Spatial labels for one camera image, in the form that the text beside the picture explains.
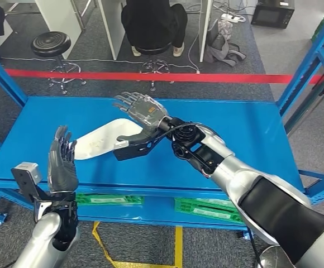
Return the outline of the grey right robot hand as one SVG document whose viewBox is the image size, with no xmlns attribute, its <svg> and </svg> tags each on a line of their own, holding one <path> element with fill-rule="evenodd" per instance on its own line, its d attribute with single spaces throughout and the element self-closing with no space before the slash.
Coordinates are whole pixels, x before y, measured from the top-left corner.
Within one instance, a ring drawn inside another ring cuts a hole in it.
<svg viewBox="0 0 324 268">
<path fill-rule="evenodd" d="M 117 141 L 128 141 L 130 144 L 144 140 L 150 140 L 155 134 L 160 122 L 169 118 L 168 111 L 159 102 L 145 94 L 138 92 L 122 92 L 115 96 L 118 103 L 115 107 L 128 114 L 131 119 L 139 123 L 142 130 L 140 133 L 117 137 Z"/>
</svg>

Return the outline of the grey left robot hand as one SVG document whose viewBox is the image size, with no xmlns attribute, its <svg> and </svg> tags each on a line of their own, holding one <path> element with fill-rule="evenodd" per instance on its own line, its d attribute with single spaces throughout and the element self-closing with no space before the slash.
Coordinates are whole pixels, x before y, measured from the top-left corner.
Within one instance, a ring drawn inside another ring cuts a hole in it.
<svg viewBox="0 0 324 268">
<path fill-rule="evenodd" d="M 75 165 L 76 140 L 70 141 L 67 126 L 59 126 L 48 152 L 48 185 L 51 193 L 74 192 L 78 186 Z"/>
</svg>

